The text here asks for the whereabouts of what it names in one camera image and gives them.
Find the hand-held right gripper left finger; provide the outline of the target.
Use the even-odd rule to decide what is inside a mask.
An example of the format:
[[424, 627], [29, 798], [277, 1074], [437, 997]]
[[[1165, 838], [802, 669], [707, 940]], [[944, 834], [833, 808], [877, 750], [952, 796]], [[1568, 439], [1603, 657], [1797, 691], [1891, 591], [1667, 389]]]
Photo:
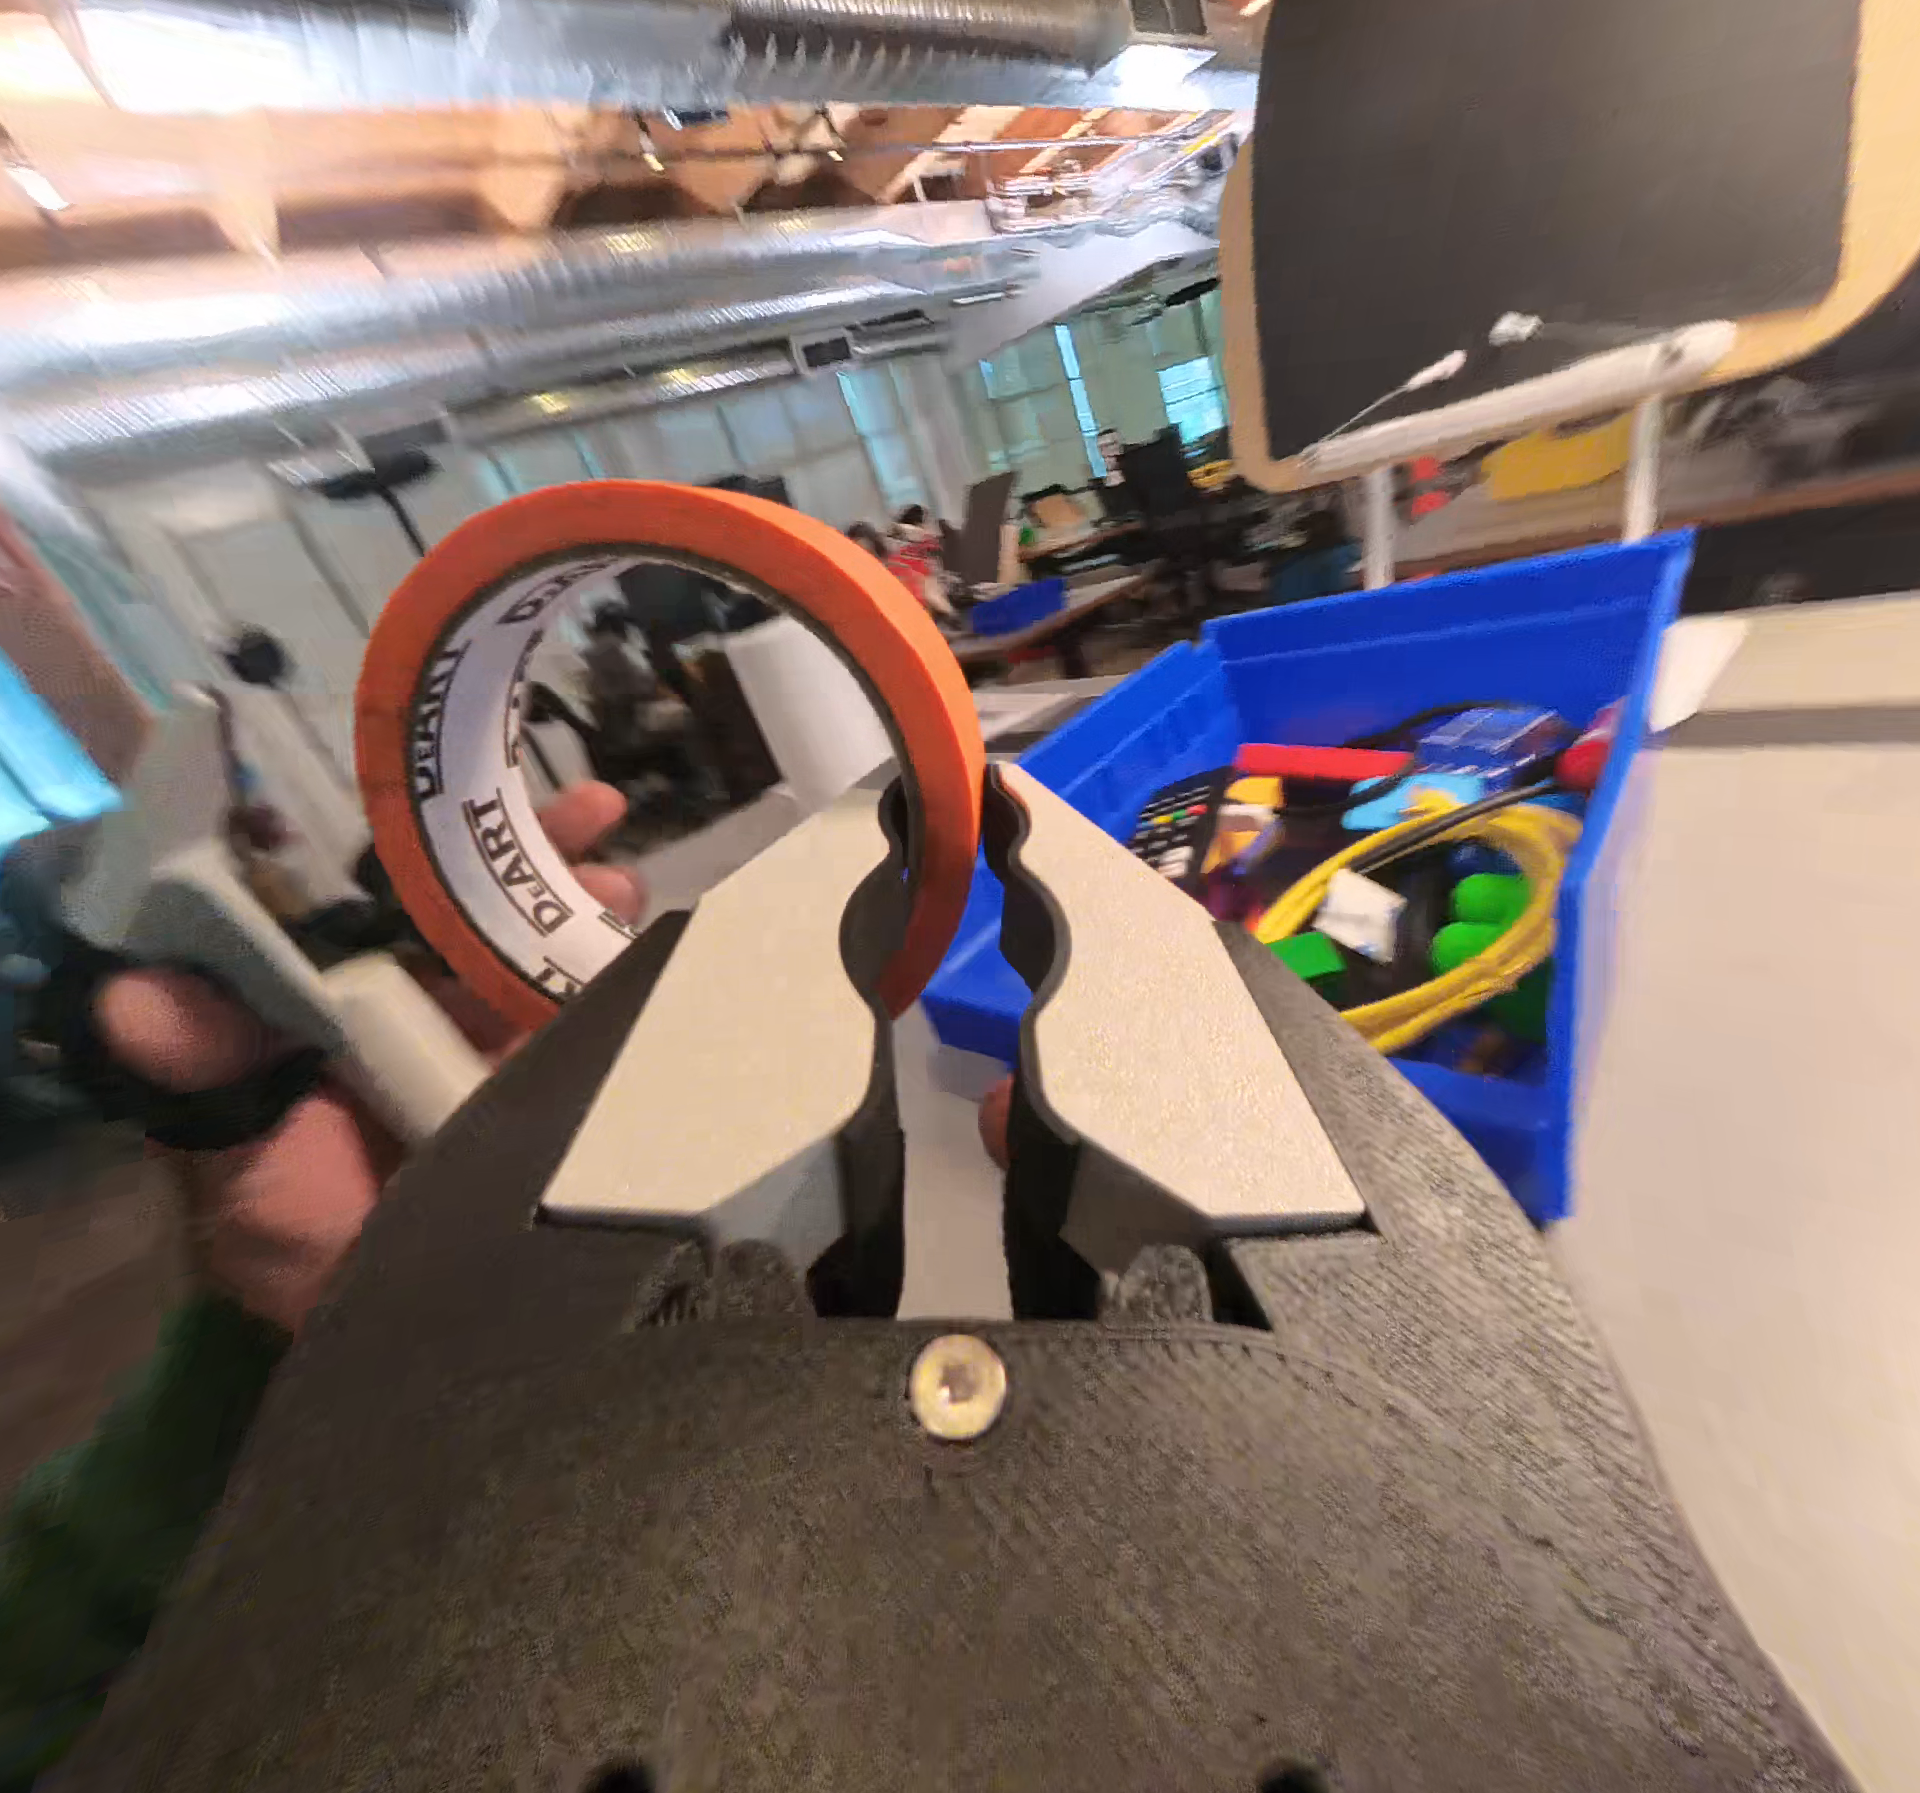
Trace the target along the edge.
[[869, 879], [902, 883], [896, 791], [857, 781], [698, 901], [540, 1194], [546, 1222], [763, 1243], [798, 1271], [852, 1233], [844, 1138], [882, 1018], [844, 934]]

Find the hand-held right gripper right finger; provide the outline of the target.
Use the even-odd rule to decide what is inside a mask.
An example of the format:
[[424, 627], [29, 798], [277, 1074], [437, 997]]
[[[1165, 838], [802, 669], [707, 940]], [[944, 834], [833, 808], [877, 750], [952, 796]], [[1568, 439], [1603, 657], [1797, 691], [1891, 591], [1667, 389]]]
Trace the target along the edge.
[[1010, 1284], [1101, 1284], [1149, 1251], [1370, 1231], [1257, 992], [1279, 978], [1023, 770], [988, 776], [999, 951], [1020, 978]]

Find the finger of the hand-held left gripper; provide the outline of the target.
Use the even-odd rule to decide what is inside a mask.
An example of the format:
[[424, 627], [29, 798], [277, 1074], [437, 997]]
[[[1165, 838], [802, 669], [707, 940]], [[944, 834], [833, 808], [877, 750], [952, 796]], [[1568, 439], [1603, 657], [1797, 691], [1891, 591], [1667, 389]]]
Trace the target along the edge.
[[791, 616], [722, 638], [782, 785], [818, 813], [896, 762], [887, 727], [838, 649]]

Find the orange tape roll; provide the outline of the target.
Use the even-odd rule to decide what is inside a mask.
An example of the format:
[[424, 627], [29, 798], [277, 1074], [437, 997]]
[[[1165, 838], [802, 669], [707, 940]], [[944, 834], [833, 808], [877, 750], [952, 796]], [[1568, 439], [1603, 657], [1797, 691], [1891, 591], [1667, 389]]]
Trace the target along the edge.
[[911, 1008], [956, 940], [988, 754], [952, 646], [899, 580], [804, 512], [701, 484], [594, 481], [484, 510], [381, 611], [353, 720], [381, 864], [421, 941], [516, 1031], [537, 1031], [633, 941], [577, 888], [516, 742], [531, 646], [563, 598], [662, 561], [779, 608], [831, 644], [887, 730], [908, 801], [908, 912], [877, 989]]

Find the blue plastic bin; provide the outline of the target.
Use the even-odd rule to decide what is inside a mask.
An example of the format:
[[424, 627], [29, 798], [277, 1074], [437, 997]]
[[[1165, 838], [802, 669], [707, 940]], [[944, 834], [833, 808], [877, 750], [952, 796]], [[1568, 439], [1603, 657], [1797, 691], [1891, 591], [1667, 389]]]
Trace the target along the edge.
[[1537, 1068], [1477, 1077], [1396, 1062], [1528, 1215], [1562, 1222], [1612, 995], [1620, 866], [1642, 807], [1633, 765], [1690, 569], [1692, 537], [1668, 534], [1232, 616], [1089, 700], [1019, 762], [1119, 838], [1149, 796], [1223, 768], [1241, 745], [1345, 745], [1446, 703], [1536, 703], [1584, 727], [1622, 703], [1557, 896]]

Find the person's left forearm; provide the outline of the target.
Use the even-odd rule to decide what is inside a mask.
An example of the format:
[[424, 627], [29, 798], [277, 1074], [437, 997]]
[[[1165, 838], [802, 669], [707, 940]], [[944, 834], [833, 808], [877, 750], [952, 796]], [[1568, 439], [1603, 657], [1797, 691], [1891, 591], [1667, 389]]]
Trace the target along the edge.
[[4, 1790], [24, 1790], [95, 1719], [218, 1505], [290, 1334], [201, 1295], [76, 1446], [4, 1506]]

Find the person's left hand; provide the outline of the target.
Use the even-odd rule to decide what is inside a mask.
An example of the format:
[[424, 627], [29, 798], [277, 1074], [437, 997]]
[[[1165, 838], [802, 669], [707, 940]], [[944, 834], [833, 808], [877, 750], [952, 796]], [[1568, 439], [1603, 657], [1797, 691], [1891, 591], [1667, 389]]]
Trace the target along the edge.
[[[259, 1077], [294, 1043], [227, 989], [177, 967], [136, 967], [91, 1001], [109, 1057], [134, 1081], [201, 1097]], [[277, 1129], [222, 1152], [181, 1152], [152, 1135], [179, 1206], [195, 1289], [297, 1332], [358, 1245], [406, 1148], [368, 1105], [325, 1077]]]

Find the black remote control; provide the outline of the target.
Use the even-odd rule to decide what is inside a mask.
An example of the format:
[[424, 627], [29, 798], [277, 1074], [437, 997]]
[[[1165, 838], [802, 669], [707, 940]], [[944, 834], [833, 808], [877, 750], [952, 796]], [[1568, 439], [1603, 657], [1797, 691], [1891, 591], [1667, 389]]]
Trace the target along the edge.
[[1155, 791], [1129, 832], [1127, 851], [1213, 918], [1254, 908], [1254, 878], [1279, 834], [1278, 776], [1211, 770]]

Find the black floor lamp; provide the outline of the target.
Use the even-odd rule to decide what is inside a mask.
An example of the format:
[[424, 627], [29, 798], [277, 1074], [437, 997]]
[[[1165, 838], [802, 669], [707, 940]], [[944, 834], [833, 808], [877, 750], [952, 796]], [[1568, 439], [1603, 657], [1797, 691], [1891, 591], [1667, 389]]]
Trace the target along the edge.
[[406, 492], [433, 481], [439, 469], [439, 462], [428, 451], [409, 450], [315, 481], [308, 491], [330, 505], [370, 501], [385, 505], [412, 556], [420, 561], [430, 550], [430, 541], [425, 541], [409, 512]]

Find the silver ceiling duct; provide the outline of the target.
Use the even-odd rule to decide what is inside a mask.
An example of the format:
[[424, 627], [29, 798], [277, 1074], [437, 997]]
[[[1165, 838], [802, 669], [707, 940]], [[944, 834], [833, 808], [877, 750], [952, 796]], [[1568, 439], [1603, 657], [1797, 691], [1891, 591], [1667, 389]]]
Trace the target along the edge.
[[43, 466], [330, 420], [602, 350], [995, 288], [981, 205], [652, 220], [509, 242], [150, 264], [4, 284], [4, 432]]
[[1208, 0], [24, 0], [125, 111], [1250, 111]]

